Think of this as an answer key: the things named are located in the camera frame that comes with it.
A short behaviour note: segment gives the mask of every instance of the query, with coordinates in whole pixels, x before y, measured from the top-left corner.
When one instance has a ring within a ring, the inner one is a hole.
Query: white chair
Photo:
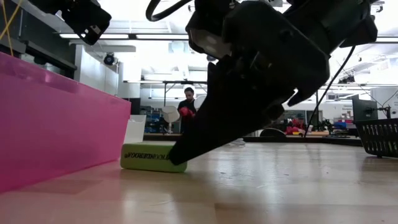
[[[167,132],[172,132],[172,123],[176,122],[180,118],[180,113],[175,106],[165,106],[162,108],[163,118],[169,124]]]
[[[198,96],[197,99],[193,102],[194,107],[199,110],[201,104],[205,101],[206,95]]]

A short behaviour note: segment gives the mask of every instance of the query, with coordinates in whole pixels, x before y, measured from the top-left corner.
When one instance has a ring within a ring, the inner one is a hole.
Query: chair
[[[198,96],[197,99],[193,102],[194,107],[199,110],[201,104],[205,101],[206,95]]]
[[[286,134],[276,128],[266,128],[262,130],[260,137],[286,137]]]
[[[165,106],[162,108],[163,118],[169,124],[167,132],[172,132],[172,123],[176,122],[180,118],[180,113],[175,106]]]

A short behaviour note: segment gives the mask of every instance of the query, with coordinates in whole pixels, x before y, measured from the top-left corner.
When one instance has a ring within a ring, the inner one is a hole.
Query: black shirt
[[[192,111],[193,114],[196,114],[196,113],[197,113],[197,110],[195,109],[194,102],[195,102],[195,100],[192,100],[192,101],[188,101],[188,100],[181,101],[180,104],[178,105],[178,108],[177,108],[177,109],[178,109],[178,111],[180,111],[181,108],[186,107],[186,108],[188,108],[190,111]]]
[[[192,100],[192,101],[188,101],[188,100],[181,101],[180,104],[178,105],[178,108],[177,108],[178,112],[180,111],[181,108],[186,107],[186,108],[188,108],[188,110],[192,111],[193,114],[196,114],[197,110],[195,109],[194,102],[195,102],[195,100]],[[181,119],[181,130],[180,130],[181,133],[183,133],[184,131],[187,130],[191,119],[192,118],[190,118],[190,119],[182,118]]]

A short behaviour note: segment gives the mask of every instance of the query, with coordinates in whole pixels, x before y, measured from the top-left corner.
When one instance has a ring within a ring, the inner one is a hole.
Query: pink plastic bin
[[[0,53],[0,193],[119,158],[130,102]]]

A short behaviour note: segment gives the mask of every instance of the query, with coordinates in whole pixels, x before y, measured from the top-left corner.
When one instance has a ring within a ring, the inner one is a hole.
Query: black cable
[[[308,121],[307,128],[305,128],[304,137],[307,137],[307,133],[308,133],[308,130],[309,130],[309,128],[310,128],[310,123],[311,123],[311,121],[312,121],[312,119],[313,119],[313,116],[314,116],[315,112],[317,111],[319,105],[321,104],[323,98],[324,98],[324,97],[326,96],[326,94],[328,93],[328,90],[330,89],[331,84],[333,84],[333,82],[335,81],[335,79],[337,78],[337,76],[338,76],[338,75],[340,74],[340,72],[344,69],[344,66],[346,66],[346,64],[347,64],[347,62],[348,62],[348,60],[349,60],[349,58],[351,58],[351,56],[353,55],[354,50],[355,50],[355,46],[353,46],[353,47],[351,48],[350,52],[349,52],[348,55],[347,55],[346,60],[345,60],[344,63],[341,65],[341,67],[339,68],[339,70],[336,72],[335,76],[330,80],[330,83],[329,83],[328,87],[326,88],[326,90],[325,90],[325,92],[323,93],[322,97],[319,99],[319,101],[318,101],[318,103],[317,103],[317,106],[315,107],[314,111],[312,112],[311,118],[310,118],[310,120]]]
[[[398,93],[398,90],[397,90],[390,98],[388,98],[388,100],[386,100],[386,102],[384,102],[383,105],[382,105],[381,107],[384,108],[384,105],[385,105],[388,101],[390,101],[397,93]]]
[[[381,103],[379,103],[372,95],[370,95],[366,90],[364,90],[364,88],[361,87],[361,85],[358,85],[363,91],[365,91],[366,94],[368,94],[376,103],[378,103],[382,108],[383,105]]]
[[[164,11],[154,15],[154,11],[157,5],[160,3],[160,0],[151,0],[148,4],[146,10],[146,18],[151,22],[156,22],[161,19],[166,18],[167,16],[171,15],[171,13],[177,11],[182,6],[186,5],[186,3],[190,2],[191,0],[179,0],[179,2],[175,3],[174,5],[170,6],[169,8],[165,9]]]

